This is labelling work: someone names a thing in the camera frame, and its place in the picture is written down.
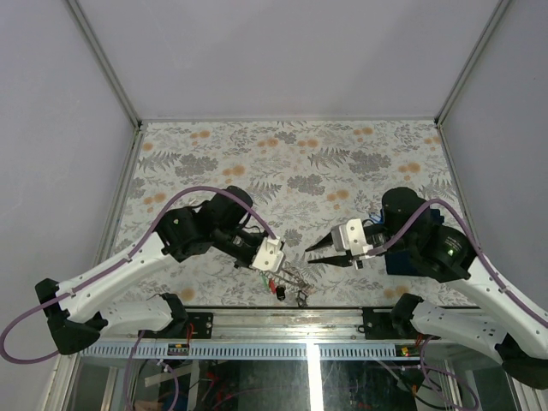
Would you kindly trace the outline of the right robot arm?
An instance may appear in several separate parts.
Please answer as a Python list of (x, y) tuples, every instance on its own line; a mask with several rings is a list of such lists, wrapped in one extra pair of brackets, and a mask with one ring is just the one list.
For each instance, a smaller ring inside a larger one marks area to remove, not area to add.
[(416, 275), (445, 284), (481, 308), (489, 320), (450, 313), (417, 295), (405, 294), (390, 312), (399, 337), (415, 332), (440, 337), (477, 351), (513, 379), (537, 390), (547, 387), (547, 312), (498, 273), (464, 222), (444, 224), (435, 205), (410, 188), (392, 188), (382, 197), (382, 222), (349, 219), (310, 246), (333, 247), (337, 255), (320, 264), (360, 269), (366, 259), (405, 253)]

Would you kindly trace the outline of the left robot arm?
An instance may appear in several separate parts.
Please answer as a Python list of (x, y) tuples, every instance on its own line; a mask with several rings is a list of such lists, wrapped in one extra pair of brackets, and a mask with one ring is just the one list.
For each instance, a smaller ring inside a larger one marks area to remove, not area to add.
[(283, 241), (268, 230), (244, 229), (252, 207), (245, 191), (229, 186), (199, 205), (162, 212), (139, 241), (90, 271), (38, 283), (35, 291), (58, 353), (78, 353), (102, 337), (188, 337), (191, 321), (178, 295), (163, 292), (129, 303), (116, 298), (145, 277), (212, 248), (234, 259), (237, 268), (279, 272)]

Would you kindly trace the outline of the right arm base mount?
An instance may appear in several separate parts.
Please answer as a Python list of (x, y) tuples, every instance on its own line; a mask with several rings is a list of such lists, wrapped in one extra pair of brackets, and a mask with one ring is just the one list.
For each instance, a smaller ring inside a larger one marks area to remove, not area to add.
[(411, 325), (413, 317), (410, 313), (401, 313), (391, 309), (363, 307), (361, 309), (362, 325), (360, 332), (366, 340), (399, 340), (413, 339), (419, 336), (419, 332)]

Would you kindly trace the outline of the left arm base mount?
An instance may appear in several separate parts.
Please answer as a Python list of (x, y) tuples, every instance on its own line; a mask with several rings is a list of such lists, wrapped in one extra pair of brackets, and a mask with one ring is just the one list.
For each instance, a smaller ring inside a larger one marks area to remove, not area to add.
[(144, 338), (155, 339), (211, 339), (213, 313), (191, 312), (173, 319), (160, 331), (145, 331)]

